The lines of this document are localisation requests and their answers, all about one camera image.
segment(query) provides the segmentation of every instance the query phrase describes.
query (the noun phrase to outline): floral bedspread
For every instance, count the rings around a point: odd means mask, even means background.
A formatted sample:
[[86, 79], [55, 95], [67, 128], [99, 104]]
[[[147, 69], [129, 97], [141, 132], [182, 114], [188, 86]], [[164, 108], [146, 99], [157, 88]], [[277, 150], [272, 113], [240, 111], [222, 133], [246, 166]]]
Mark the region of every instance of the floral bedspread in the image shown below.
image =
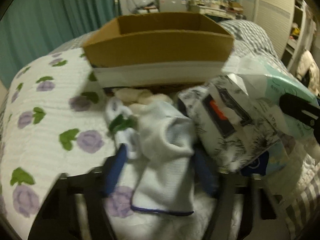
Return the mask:
[[[22, 240], [27, 240], [60, 173], [86, 173], [114, 154], [103, 116], [106, 101], [82, 49], [41, 57], [13, 80], [0, 150], [0, 213]], [[215, 200], [198, 186], [191, 216], [140, 214], [130, 209], [144, 165], [143, 160], [127, 163], [116, 190], [104, 200], [118, 239], [201, 239]], [[241, 216], [239, 203], [232, 221], [234, 238]], [[79, 207], [83, 238], [90, 239], [81, 197]]]

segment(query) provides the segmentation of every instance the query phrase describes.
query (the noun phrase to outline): open cardboard box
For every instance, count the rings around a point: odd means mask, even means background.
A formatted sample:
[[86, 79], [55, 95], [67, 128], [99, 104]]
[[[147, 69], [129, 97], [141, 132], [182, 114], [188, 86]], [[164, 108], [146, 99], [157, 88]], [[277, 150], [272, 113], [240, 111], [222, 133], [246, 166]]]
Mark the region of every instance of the open cardboard box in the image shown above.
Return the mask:
[[220, 74], [233, 37], [191, 12], [120, 16], [83, 44], [103, 88], [171, 92]]

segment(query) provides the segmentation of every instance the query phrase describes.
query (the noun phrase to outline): green leaf pattern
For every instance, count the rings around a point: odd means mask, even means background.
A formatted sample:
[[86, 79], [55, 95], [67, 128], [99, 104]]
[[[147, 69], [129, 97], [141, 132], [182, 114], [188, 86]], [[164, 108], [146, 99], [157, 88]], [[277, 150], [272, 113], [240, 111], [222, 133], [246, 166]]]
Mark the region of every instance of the green leaf pattern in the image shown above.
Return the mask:
[[57, 64], [52, 65], [53, 67], [61, 67], [64, 66], [68, 61], [67, 60], [63, 60], [58, 62]]
[[88, 79], [92, 82], [97, 81], [96, 76], [94, 75], [94, 72], [92, 71], [88, 77]]
[[124, 119], [123, 115], [118, 115], [109, 125], [109, 131], [111, 134], [115, 135], [118, 131], [124, 131], [127, 128], [135, 128], [136, 120], [133, 116], [129, 116], [128, 119]]
[[16, 168], [12, 172], [10, 185], [13, 186], [15, 183], [18, 183], [18, 185], [21, 185], [22, 183], [28, 184], [28, 185], [34, 185], [35, 180], [33, 177], [24, 171], [21, 167]]
[[65, 131], [59, 135], [59, 141], [65, 150], [71, 151], [73, 149], [73, 144], [71, 141], [76, 141], [76, 135], [79, 132], [80, 130], [75, 128]]
[[22, 87], [23, 87], [23, 83], [20, 83], [20, 84], [17, 86], [17, 91], [21, 91]]
[[92, 103], [97, 104], [99, 102], [99, 96], [96, 92], [83, 92], [81, 96], [86, 97]]
[[43, 81], [47, 81], [47, 80], [53, 80], [53, 77], [51, 77], [51, 76], [45, 76], [45, 77], [39, 78], [39, 79], [36, 81], [36, 84], [38, 84], [38, 83], [40, 83], [40, 82], [43, 82]]
[[25, 70], [23, 71], [23, 74], [24, 74], [25, 72], [27, 72], [30, 68], [31, 68], [31, 67], [26, 67]]
[[33, 108], [33, 124], [38, 124], [45, 117], [45, 111], [40, 107]]

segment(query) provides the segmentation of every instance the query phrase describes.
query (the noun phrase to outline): sock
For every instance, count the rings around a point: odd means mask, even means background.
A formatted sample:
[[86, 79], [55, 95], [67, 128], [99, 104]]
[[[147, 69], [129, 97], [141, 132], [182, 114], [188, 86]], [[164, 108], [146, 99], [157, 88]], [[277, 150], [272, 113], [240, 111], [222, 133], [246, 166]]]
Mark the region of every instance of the sock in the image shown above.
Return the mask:
[[185, 216], [193, 213], [196, 134], [192, 121], [166, 102], [146, 106], [138, 120], [149, 163], [132, 198], [132, 210]]
[[148, 97], [138, 98], [138, 103], [142, 105], [150, 105], [152, 102], [155, 102], [155, 101], [163, 101], [163, 102], [169, 103], [170, 105], [173, 105], [172, 99], [165, 94], [156, 94]]
[[[132, 111], [128, 107], [124, 106], [119, 98], [110, 98], [105, 110], [107, 124], [109, 125], [120, 114], [122, 114], [123, 117], [127, 119], [132, 115]], [[139, 136], [137, 134], [137, 131], [135, 131], [133, 128], [127, 128], [126, 130], [116, 132], [114, 138], [117, 149], [122, 143], [127, 145], [128, 159], [133, 160], [141, 156]]]
[[129, 109], [132, 111], [135, 117], [139, 117], [140, 113], [143, 111], [145, 105], [142, 104], [132, 104], [128, 106]]
[[146, 98], [152, 96], [152, 92], [148, 89], [121, 88], [113, 90], [115, 96], [126, 104], [138, 102], [138, 98]]

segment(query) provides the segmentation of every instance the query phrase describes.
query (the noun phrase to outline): yellow object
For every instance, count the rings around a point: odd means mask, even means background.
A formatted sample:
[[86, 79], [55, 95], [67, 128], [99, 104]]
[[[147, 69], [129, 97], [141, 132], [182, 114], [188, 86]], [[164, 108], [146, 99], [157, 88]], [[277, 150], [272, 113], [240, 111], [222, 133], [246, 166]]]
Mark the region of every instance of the yellow object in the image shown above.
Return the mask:
[[298, 36], [300, 34], [300, 29], [299, 28], [293, 28], [291, 35], [292, 36]]

